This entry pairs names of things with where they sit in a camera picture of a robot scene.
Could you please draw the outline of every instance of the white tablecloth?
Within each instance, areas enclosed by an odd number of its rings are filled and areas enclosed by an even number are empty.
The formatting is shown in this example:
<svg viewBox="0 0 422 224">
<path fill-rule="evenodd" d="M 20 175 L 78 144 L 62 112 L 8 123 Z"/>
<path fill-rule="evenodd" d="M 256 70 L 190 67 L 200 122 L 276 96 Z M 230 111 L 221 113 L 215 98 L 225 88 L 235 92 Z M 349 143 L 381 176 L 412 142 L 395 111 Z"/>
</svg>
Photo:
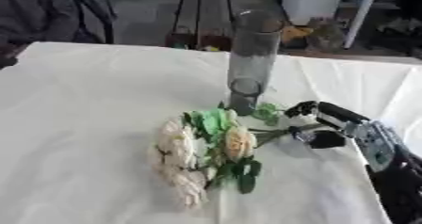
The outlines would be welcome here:
<svg viewBox="0 0 422 224">
<path fill-rule="evenodd" d="M 255 191 L 227 188 L 182 212 L 147 166 L 153 129 L 224 97 L 228 55 L 38 43 L 0 71 L 0 223 L 388 223 L 352 145 L 259 149 Z M 323 100 L 397 128 L 422 148 L 418 66 L 279 56 L 266 98 Z"/>
</svg>

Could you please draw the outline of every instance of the metal stand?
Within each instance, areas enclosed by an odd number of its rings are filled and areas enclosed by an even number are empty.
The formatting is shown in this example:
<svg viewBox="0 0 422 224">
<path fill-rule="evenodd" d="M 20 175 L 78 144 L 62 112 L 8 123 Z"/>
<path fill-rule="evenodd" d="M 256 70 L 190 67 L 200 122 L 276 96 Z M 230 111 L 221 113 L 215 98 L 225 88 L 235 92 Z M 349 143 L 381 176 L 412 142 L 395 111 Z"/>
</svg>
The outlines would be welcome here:
<svg viewBox="0 0 422 224">
<path fill-rule="evenodd" d="M 226 0 L 227 1 L 227 9 L 229 11 L 229 19 L 232 24 L 232 27 L 234 27 L 234 20 L 235 15 L 233 13 L 232 8 L 232 0 Z M 172 33 L 175 33 L 177 30 L 177 25 L 179 24 L 180 14 L 182 13 L 182 8 L 185 0 L 179 0 L 179 4 L 177 6 L 177 10 L 175 11 L 175 19 L 174 23 L 171 29 Z M 197 0 L 197 9 L 196 9 L 196 18 L 195 18 L 195 32 L 194 32 L 194 38 L 195 38 L 195 44 L 194 48 L 198 49 L 201 45 L 201 36 L 200 36 L 200 30 L 201 30 L 201 8 L 202 8 L 203 0 Z"/>
</svg>

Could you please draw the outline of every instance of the robotic hand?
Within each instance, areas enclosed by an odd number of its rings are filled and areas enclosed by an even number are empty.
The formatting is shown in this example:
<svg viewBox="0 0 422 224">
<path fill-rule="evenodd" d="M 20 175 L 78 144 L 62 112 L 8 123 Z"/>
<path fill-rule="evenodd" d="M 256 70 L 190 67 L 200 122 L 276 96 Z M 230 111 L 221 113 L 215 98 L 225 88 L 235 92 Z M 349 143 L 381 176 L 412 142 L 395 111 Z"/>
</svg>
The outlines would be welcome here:
<svg viewBox="0 0 422 224">
<path fill-rule="evenodd" d="M 387 215 L 395 224 L 422 223 L 422 159 L 411 153 L 396 132 L 376 120 L 324 102 L 304 102 L 285 111 L 289 118 L 315 115 L 335 131 L 303 133 L 294 138 L 312 148 L 341 147 L 352 138 L 367 160 L 371 182 Z"/>
</svg>

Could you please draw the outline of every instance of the clear glass vase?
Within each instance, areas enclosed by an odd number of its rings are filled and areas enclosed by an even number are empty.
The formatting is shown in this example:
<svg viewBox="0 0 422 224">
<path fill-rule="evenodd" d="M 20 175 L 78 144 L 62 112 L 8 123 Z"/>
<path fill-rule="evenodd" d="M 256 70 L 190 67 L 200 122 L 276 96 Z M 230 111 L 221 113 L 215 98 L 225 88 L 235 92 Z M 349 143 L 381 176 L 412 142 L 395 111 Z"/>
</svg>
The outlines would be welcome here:
<svg viewBox="0 0 422 224">
<path fill-rule="evenodd" d="M 230 107 L 240 116 L 253 112 L 268 86 L 282 28 L 280 17 L 263 10 L 246 10 L 235 19 L 227 84 Z"/>
</svg>

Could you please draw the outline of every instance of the black chair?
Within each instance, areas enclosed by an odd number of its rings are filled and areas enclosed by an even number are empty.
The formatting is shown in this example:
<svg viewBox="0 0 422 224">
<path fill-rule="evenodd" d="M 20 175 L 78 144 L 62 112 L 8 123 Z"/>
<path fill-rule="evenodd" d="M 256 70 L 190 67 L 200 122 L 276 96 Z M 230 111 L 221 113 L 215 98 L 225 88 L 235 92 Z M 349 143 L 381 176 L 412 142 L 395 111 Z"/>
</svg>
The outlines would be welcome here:
<svg viewBox="0 0 422 224">
<path fill-rule="evenodd" d="M 113 19 L 106 13 L 95 0 L 74 0 L 79 18 L 79 29 L 76 33 L 75 42 L 80 43 L 114 43 Z M 89 10 L 103 25 L 104 37 L 100 38 L 89 31 L 85 22 L 84 8 Z"/>
</svg>

